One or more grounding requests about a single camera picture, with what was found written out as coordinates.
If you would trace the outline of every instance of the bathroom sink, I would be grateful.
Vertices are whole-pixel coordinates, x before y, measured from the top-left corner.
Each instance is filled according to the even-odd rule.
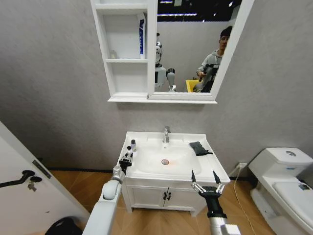
[[[136,165],[142,172],[156,174],[191,172],[192,169],[195,173],[201,172],[199,159],[183,141],[157,144],[148,140],[138,149]]]
[[[214,182],[214,170],[223,183],[230,181],[207,142],[206,135],[182,133],[168,135],[169,143],[163,143],[164,133],[161,132],[127,132],[119,158],[125,155],[131,140],[136,140],[137,151],[133,154],[133,164],[127,169],[126,177],[190,181],[193,170],[197,181]],[[195,141],[199,141],[213,154],[196,156],[189,145]]]

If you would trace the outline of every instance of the toilet lid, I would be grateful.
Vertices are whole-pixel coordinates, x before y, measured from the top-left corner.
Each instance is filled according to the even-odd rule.
[[[297,182],[279,182],[273,187],[292,210],[313,228],[312,188]]]

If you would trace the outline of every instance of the man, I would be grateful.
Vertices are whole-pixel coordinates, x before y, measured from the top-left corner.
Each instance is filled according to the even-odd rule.
[[[200,81],[203,79],[203,82],[194,87],[194,92],[201,92],[204,88],[205,92],[211,91],[213,85],[212,75],[214,75],[213,73],[216,72],[216,69],[208,67],[207,65],[219,65],[221,63],[232,28],[232,26],[229,26],[221,32],[219,39],[220,48],[209,54],[197,69],[197,76],[200,78]]]

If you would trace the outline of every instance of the ceiling light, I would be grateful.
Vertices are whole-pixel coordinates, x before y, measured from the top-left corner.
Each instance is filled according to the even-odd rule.
[[[182,14],[158,14],[157,16],[196,16],[196,13],[182,13]]]

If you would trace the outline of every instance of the door lock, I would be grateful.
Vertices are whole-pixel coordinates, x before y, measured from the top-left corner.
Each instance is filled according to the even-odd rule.
[[[40,182],[40,181],[42,181],[42,178],[40,178],[40,177],[38,177],[38,176],[32,176],[32,177],[30,177],[30,182],[29,182],[29,184],[28,184],[28,189],[29,190],[33,190],[34,192],[37,190],[36,188],[35,188],[35,183],[36,182]]]

